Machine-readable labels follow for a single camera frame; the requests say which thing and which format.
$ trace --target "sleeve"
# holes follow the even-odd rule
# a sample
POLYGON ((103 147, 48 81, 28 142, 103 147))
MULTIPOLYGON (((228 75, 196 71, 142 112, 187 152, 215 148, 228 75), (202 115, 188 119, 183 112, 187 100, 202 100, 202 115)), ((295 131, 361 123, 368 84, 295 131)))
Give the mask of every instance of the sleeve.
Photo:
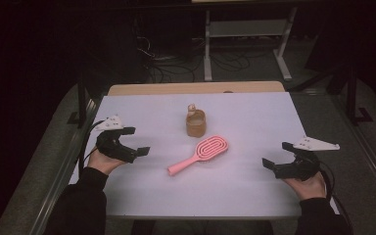
POLYGON ((76 184, 66 187, 48 219, 44 235, 105 234, 108 175, 86 167, 76 184))
POLYGON ((345 218, 335 214, 324 198, 313 198, 300 202, 302 216, 298 219, 296 235, 349 235, 345 218))

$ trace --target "pink hairbrush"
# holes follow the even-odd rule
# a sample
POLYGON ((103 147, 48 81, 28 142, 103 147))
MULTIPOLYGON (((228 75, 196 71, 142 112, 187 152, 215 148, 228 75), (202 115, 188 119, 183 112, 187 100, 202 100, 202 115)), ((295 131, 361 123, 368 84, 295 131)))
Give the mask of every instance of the pink hairbrush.
POLYGON ((169 175, 181 171, 194 162, 208 161, 228 149, 228 143, 220 136, 209 137, 197 144, 194 156, 167 168, 169 175))

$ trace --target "hairbrush handle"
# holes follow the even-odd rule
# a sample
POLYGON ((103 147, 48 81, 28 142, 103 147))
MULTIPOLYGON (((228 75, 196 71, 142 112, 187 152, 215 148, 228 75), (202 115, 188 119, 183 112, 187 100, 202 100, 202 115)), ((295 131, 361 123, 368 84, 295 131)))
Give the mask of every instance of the hairbrush handle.
POLYGON ((193 164, 194 162, 198 161, 199 159, 200 158, 197 155, 194 155, 193 157, 191 157, 187 160, 184 160, 184 161, 179 162, 177 164, 173 164, 173 165, 171 165, 170 167, 167 168, 167 173, 169 175, 173 176, 177 172, 181 171, 182 169, 184 169, 188 165, 193 164))

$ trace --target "white tabletop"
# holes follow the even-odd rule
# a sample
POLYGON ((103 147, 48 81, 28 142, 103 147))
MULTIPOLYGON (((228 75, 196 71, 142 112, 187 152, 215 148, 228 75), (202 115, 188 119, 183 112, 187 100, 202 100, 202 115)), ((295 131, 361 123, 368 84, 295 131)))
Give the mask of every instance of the white tabletop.
MULTIPOLYGON (((293 190, 261 164, 261 158, 291 163, 293 154, 282 142, 305 136, 289 93, 106 96, 95 121, 113 115, 136 127, 134 135, 120 137, 123 145, 151 151, 112 172, 105 188, 108 215, 266 219, 301 214, 293 190), (207 115, 202 138, 186 134, 189 104, 207 115), (167 174, 168 166, 191 157, 197 143, 212 135, 227 140, 227 152, 167 174)), ((99 134, 92 131, 86 153, 99 134)))

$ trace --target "hand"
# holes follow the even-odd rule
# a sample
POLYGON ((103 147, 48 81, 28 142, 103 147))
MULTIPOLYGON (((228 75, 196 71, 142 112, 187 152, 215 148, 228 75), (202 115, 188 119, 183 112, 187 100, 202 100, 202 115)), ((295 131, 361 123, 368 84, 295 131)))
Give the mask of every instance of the hand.
POLYGON ((117 159, 111 159, 106 155, 100 153, 98 149, 93 149, 87 166, 98 169, 102 173, 109 175, 116 167, 124 164, 126 164, 126 162, 117 159))
POLYGON ((305 181, 294 178, 283 179, 283 181, 295 190, 301 201, 311 198, 326 198, 325 181, 320 172, 305 181))

